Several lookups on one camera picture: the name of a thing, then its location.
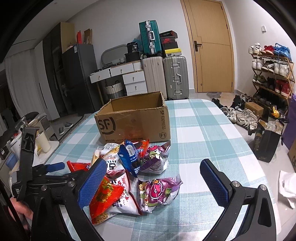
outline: brown box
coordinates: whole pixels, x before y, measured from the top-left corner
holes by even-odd
[[[161,92],[110,100],[94,117],[106,142],[170,139],[168,107]]]
[[[296,160],[295,160],[295,156],[296,156],[296,139],[293,142],[293,145],[291,146],[289,152],[288,152],[288,156],[290,158],[290,161],[292,163],[292,166],[294,168],[294,171],[296,172]]]
[[[254,102],[247,102],[245,104],[244,108],[252,111],[258,117],[262,117],[262,114],[263,114],[263,111],[264,111],[263,107],[257,105]]]

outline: screw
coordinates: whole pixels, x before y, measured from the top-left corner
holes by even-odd
[[[240,183],[238,181],[233,181],[232,185],[235,186],[236,188],[240,186]]]
[[[72,186],[75,185],[75,182],[74,181],[69,181],[67,185],[68,185],[68,187],[72,187]]]
[[[45,191],[47,189],[47,186],[46,185],[43,185],[42,187],[41,187],[41,191]]]
[[[267,188],[266,188],[266,186],[264,186],[264,185],[260,185],[260,188],[263,190],[263,191],[265,191]]]

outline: door frame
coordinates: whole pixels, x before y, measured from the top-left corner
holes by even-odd
[[[190,49],[191,49],[191,58],[192,58],[192,67],[193,67],[193,80],[194,80],[194,89],[195,92],[202,92],[200,91],[200,88],[198,88],[198,86],[202,86],[202,81],[200,78],[198,78],[197,76],[201,76],[201,69],[197,69],[196,68],[196,57],[195,57],[195,49],[194,49],[194,45],[193,45],[193,36],[192,36],[192,31],[191,31],[191,27],[190,27],[190,22],[189,22],[189,17],[188,17],[188,13],[187,13],[187,9],[185,6],[185,1],[188,0],[180,0],[181,1],[181,5],[182,5],[182,9],[184,12],[184,17],[185,17],[185,21],[186,21],[186,25],[187,25],[187,31],[188,31],[188,36],[189,36],[189,42],[190,42]],[[231,36],[231,31],[230,31],[230,26],[229,26],[229,21],[225,12],[225,8],[223,6],[223,2],[221,1],[216,1],[216,0],[203,0],[203,1],[210,1],[210,2],[217,2],[221,4],[223,13],[224,13],[224,17],[226,20],[226,24],[228,26],[228,34],[229,34],[229,40],[230,40],[230,49],[231,49],[231,58],[232,58],[232,92],[234,93],[234,85],[235,85],[235,79],[234,79],[234,51],[233,51],[233,44],[232,44],[232,36]]]

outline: checkered tablecloth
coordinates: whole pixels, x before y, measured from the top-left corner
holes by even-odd
[[[223,208],[219,207],[200,175],[200,162],[209,158],[219,171],[243,186],[268,187],[274,206],[277,233],[281,230],[275,200],[265,174],[249,146],[235,126],[212,102],[202,99],[166,101],[170,116],[171,149],[169,166],[158,176],[139,176],[144,180],[154,177],[174,177],[180,174],[183,184],[176,199],[165,207],[143,216],[118,214],[96,229],[106,240],[202,240],[213,227]],[[90,162],[93,151],[103,146],[94,115],[87,118],[55,151],[47,164]],[[57,175],[68,173],[66,168]],[[132,191],[136,191],[132,180]],[[228,240],[235,237],[247,206],[243,206]],[[88,207],[84,208],[89,216]],[[79,240],[71,221],[62,208],[67,227]]]

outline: curtain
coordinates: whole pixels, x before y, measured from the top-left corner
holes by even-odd
[[[33,50],[26,50],[5,59],[10,95],[20,117],[33,111],[45,112],[37,92],[33,55]]]
[[[0,136],[3,135],[4,131],[6,131],[6,126],[5,126],[5,123],[2,119],[2,116],[0,115]]]

